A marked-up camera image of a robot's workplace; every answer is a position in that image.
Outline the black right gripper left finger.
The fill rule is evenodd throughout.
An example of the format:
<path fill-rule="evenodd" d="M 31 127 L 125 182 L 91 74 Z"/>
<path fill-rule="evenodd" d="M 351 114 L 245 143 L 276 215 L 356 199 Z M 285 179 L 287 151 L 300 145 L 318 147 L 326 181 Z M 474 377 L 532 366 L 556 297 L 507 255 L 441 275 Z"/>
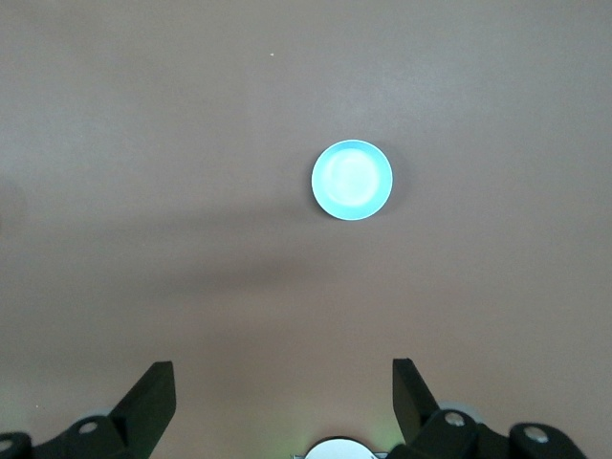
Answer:
<path fill-rule="evenodd" d="M 148 458 L 176 411 L 173 363 L 158 361 L 106 415 L 81 419 L 35 446 L 26 432 L 1 434 L 3 458 Z"/>

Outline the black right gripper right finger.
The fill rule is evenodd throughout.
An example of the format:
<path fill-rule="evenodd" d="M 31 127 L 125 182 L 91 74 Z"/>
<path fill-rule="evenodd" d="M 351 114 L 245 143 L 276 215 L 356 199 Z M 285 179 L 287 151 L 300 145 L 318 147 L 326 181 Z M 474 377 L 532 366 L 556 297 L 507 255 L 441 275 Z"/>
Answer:
<path fill-rule="evenodd" d="M 392 397 L 404 441 L 390 458 L 586 458 L 553 426 L 519 423 L 504 436 L 464 410 L 441 408 L 411 359 L 393 361 Z"/>

